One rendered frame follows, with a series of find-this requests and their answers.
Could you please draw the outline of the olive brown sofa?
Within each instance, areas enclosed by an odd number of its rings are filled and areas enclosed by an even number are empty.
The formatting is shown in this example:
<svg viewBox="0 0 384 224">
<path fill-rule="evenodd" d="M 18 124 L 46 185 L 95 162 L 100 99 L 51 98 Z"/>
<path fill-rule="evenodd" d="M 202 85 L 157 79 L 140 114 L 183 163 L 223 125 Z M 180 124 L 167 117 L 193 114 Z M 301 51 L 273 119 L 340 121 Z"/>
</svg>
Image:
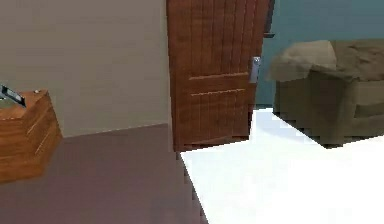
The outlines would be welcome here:
<svg viewBox="0 0 384 224">
<path fill-rule="evenodd" d="M 294 43 L 268 79 L 273 113 L 323 147 L 384 135 L 384 38 Z"/>
</svg>

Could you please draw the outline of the brown wooden room door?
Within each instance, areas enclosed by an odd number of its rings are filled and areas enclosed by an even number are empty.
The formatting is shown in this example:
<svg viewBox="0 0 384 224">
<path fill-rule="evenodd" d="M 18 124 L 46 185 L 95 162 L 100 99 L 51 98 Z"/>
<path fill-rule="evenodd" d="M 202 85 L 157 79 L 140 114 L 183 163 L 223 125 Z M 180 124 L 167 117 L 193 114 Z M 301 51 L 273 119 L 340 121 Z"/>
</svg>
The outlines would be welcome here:
<svg viewBox="0 0 384 224">
<path fill-rule="evenodd" d="M 249 138 L 271 0 L 166 0 L 173 149 Z"/>
</svg>

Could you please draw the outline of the brown wooden chest of drawers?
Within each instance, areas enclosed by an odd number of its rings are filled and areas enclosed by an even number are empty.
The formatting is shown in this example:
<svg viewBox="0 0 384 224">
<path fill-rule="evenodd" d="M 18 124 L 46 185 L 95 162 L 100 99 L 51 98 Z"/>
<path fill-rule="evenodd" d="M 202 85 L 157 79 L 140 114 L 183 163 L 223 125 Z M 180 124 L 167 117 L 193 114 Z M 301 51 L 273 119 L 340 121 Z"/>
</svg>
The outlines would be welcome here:
<svg viewBox="0 0 384 224">
<path fill-rule="evenodd" d="M 0 184 L 42 176 L 63 138 L 49 92 L 21 95 L 25 107 L 0 109 Z"/>
</svg>

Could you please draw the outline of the black flat remote control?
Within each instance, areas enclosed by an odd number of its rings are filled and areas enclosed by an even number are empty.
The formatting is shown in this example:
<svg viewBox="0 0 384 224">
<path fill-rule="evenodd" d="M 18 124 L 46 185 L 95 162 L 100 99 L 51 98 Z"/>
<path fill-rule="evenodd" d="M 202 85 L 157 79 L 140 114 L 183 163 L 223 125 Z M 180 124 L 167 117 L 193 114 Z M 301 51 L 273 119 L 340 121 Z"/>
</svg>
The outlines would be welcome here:
<svg viewBox="0 0 384 224">
<path fill-rule="evenodd" d="M 13 101 L 22 107 L 26 107 L 25 98 L 3 84 L 0 84 L 0 96 Z"/>
</svg>

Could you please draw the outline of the dark framed wall picture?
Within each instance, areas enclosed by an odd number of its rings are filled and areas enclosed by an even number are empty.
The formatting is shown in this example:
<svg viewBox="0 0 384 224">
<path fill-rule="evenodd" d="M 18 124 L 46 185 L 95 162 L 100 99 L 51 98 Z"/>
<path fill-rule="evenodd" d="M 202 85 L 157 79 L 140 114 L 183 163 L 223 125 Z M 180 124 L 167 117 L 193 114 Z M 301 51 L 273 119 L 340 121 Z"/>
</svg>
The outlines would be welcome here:
<svg viewBox="0 0 384 224">
<path fill-rule="evenodd" d="M 274 8 L 275 8 L 275 0 L 269 0 L 268 12 L 267 12 L 265 26 L 264 26 L 264 34 L 263 34 L 264 38 L 273 38 L 275 36 L 275 33 L 271 31 Z"/>
</svg>

